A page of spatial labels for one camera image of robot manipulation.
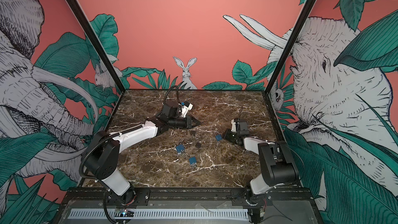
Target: elephant eye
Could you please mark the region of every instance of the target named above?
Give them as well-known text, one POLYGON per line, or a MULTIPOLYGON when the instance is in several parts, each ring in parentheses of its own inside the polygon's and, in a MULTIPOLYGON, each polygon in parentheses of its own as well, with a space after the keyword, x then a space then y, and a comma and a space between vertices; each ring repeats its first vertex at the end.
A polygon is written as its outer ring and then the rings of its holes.
POLYGON ((324 71, 326 73, 326 61, 325 60, 322 62, 322 68, 324 69, 324 71))

